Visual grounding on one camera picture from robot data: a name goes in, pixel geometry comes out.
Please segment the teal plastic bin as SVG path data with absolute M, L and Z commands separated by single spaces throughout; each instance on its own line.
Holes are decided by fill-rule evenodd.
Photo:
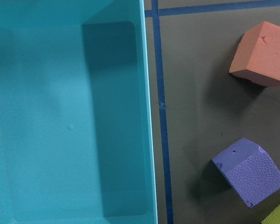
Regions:
M 144 2 L 0 0 L 0 224 L 155 224 Z

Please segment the purple foam block near bin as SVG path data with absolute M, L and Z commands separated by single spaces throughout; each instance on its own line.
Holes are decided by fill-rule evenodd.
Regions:
M 280 170 L 258 144 L 241 138 L 211 161 L 248 208 L 280 189 Z

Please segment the orange foam block near bin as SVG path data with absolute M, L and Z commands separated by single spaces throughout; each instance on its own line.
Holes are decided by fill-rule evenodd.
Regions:
M 243 36 L 229 73 L 264 87 L 280 86 L 280 27 L 262 22 Z

